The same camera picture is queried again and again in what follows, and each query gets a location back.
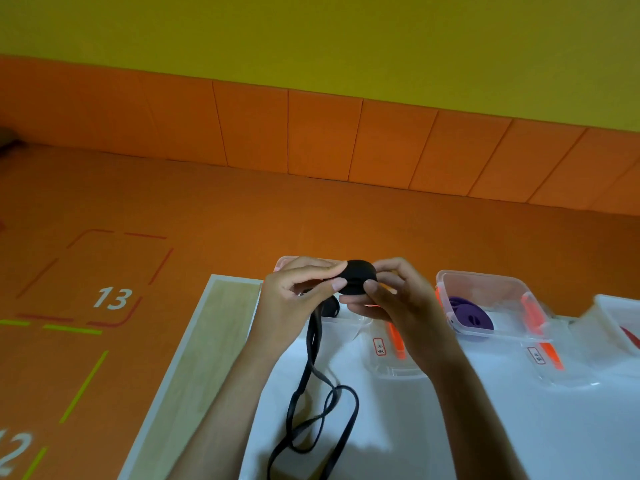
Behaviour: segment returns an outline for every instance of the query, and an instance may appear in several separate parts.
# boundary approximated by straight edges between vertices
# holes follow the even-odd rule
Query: person's left hand
[[[346,266],[347,261],[302,256],[268,275],[262,284],[247,346],[259,349],[265,358],[277,360],[300,334],[316,306],[346,286],[344,278],[329,280]]]

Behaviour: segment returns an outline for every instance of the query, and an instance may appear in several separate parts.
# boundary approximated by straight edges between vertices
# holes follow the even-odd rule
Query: green line
[[[92,371],[89,373],[89,376],[87,377],[87,379],[84,380],[82,386],[80,386],[80,390],[77,392],[76,396],[71,401],[71,404],[69,404],[69,407],[67,408],[67,411],[65,411],[65,413],[62,415],[62,418],[60,418],[60,421],[58,421],[59,424],[64,423],[64,421],[66,421],[67,418],[69,417],[69,414],[71,414],[71,411],[74,410],[74,408],[76,407],[77,402],[80,400],[80,396],[83,395],[84,390],[86,389],[87,386],[89,386],[89,382],[91,382],[91,379],[93,379],[93,376],[98,371],[98,369],[100,368],[101,364],[104,362],[104,359],[105,359],[105,357],[107,357],[108,353],[109,353],[109,351],[105,350],[102,353],[102,355],[100,356],[100,359],[98,359],[98,362],[95,363],[95,365],[93,366]]]
[[[23,322],[22,320],[0,320],[0,325],[27,326],[31,325],[31,322]]]
[[[92,328],[76,328],[64,325],[44,325],[47,330],[72,331],[75,333],[89,333],[91,335],[102,335],[102,330],[94,330]]]
[[[47,448],[48,447],[45,446],[40,451],[38,451],[38,454],[36,455],[36,458],[34,458],[33,461],[31,462],[31,464],[29,465],[29,469],[22,476],[22,480],[28,480],[28,478],[31,476],[33,471],[38,466],[38,463],[40,462],[40,460],[42,460],[42,457],[44,456],[44,453],[47,452]]]

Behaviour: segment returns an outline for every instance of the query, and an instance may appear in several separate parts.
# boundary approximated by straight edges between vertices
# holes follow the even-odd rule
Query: hand
[[[403,258],[383,259],[373,266],[378,283],[368,280],[366,295],[342,295],[340,302],[358,315],[393,322],[409,354],[428,376],[463,356],[430,282]]]
[[[300,334],[309,315],[320,303],[347,284],[344,278],[328,280],[347,267],[346,261],[299,257],[268,275],[262,284],[247,346],[261,356],[277,360]],[[299,294],[311,288],[302,296]]]

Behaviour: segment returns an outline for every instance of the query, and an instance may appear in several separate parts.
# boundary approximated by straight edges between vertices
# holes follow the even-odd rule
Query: label with red border
[[[387,349],[385,348],[385,341],[381,338],[373,339],[373,347],[376,349],[376,355],[387,355]]]
[[[542,357],[542,354],[540,354],[540,351],[537,348],[527,347],[527,350],[529,351],[529,353],[533,357],[533,360],[535,360],[537,364],[544,365],[547,363],[547,361],[544,359],[544,357]]]

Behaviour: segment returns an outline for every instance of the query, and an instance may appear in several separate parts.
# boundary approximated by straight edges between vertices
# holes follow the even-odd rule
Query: yellow wall
[[[0,53],[640,131],[637,0],[0,0]]]

